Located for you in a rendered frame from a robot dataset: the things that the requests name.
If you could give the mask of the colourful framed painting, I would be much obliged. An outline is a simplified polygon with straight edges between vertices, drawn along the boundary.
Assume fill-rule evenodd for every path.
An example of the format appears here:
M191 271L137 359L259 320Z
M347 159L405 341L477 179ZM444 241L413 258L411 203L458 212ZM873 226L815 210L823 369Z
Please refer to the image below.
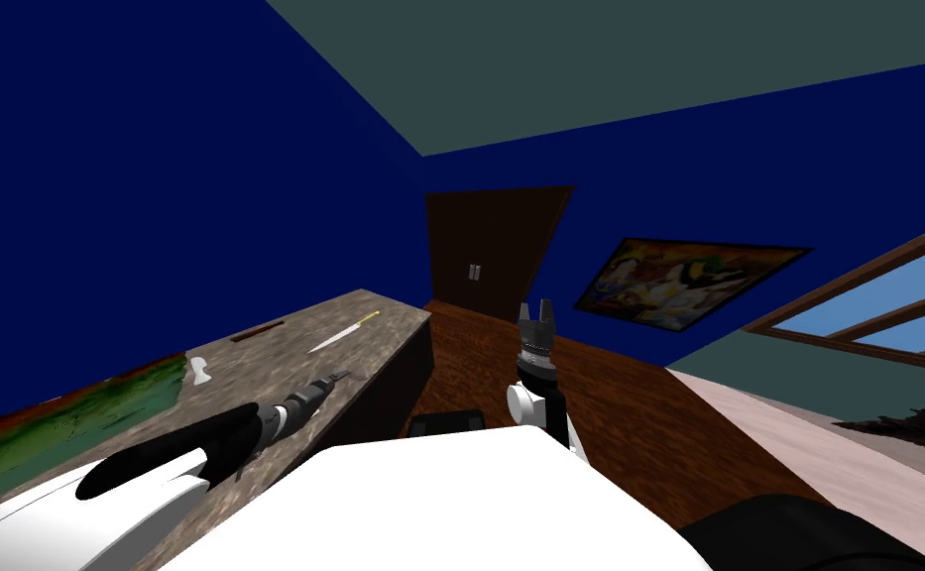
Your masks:
M574 308L682 333L812 252L811 247L626 237Z

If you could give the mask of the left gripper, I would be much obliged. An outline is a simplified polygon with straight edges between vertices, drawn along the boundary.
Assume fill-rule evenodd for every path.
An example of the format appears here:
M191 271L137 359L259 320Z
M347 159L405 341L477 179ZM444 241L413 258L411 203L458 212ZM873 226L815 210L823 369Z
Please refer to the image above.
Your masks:
M321 404L330 396L337 383L349 375L348 371L337 371L326 377L310 382L299 392L301 409L305 413L316 414Z

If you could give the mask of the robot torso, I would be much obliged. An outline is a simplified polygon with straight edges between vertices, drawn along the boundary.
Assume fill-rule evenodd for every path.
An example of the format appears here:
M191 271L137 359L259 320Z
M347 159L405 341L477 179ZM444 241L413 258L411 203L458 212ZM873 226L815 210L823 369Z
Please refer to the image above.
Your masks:
M539 427L321 451L161 571L711 571Z

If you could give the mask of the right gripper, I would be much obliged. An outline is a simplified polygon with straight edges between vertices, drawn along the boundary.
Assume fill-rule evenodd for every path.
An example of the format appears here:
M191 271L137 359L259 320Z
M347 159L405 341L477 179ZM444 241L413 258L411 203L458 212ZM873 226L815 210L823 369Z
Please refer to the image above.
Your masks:
M528 303L521 303L518 326L521 343L554 342L556 326L552 301L550 299L542 299L540 301L539 320L531 320Z

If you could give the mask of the brown framed window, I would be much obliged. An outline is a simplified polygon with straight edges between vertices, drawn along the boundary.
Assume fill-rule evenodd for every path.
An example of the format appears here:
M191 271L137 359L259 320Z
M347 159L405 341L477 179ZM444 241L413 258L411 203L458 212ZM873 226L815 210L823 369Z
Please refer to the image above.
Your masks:
M925 368L925 237L784 305L745 330Z

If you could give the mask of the dark brown stick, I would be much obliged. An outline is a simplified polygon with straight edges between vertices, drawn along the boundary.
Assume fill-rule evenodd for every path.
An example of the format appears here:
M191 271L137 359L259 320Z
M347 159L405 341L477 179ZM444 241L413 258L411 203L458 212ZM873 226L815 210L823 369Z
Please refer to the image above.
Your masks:
M273 322L273 323L264 324L264 325L261 325L261 326L259 326L259 327L254 328L254 329L251 329L251 330L248 330L248 331L239 333L239 334L237 334L237 335L234 335L234 336L230 337L230 340L231 340L232 342L239 343L239 342L241 342L241 341L250 339L250 338L252 338L252 337L254 337L254 336L260 335L260 334L262 334L262 333L265 333L265 332L267 332L267 331L269 331L269 330L271 330L271 329L274 329L274 328L276 328L276 327L278 327L278 326L281 326L281 325L284 325L284 324L285 324L285 322L284 322L283 320L279 320L279 321L276 321L276 322Z

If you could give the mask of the green and red flat mat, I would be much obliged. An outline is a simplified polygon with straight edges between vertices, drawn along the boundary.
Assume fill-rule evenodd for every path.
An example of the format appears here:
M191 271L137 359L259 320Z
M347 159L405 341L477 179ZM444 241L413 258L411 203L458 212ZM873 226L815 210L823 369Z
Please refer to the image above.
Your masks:
M177 353L0 416L0 497L172 408L185 373Z

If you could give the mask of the dark brown door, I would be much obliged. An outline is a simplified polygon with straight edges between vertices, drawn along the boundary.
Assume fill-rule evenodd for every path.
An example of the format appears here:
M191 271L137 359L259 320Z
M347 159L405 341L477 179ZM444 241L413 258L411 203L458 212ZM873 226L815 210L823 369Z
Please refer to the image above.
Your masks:
M425 196L432 298L515 322L573 185ZM468 279L470 264L481 267Z

